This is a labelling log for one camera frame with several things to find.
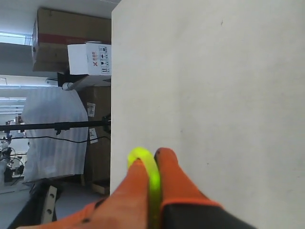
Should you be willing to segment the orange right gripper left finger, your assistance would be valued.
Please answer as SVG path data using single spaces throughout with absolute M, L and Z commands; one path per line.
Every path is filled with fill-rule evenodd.
M 26 228 L 147 229 L 148 225 L 148 175 L 144 164 L 137 159 L 109 197 L 56 222 Z

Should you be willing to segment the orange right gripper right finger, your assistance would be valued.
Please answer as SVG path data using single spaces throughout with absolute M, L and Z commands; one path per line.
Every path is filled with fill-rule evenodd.
M 184 173 L 172 149 L 159 148 L 154 157 L 161 177 L 163 229 L 253 228 L 203 194 Z

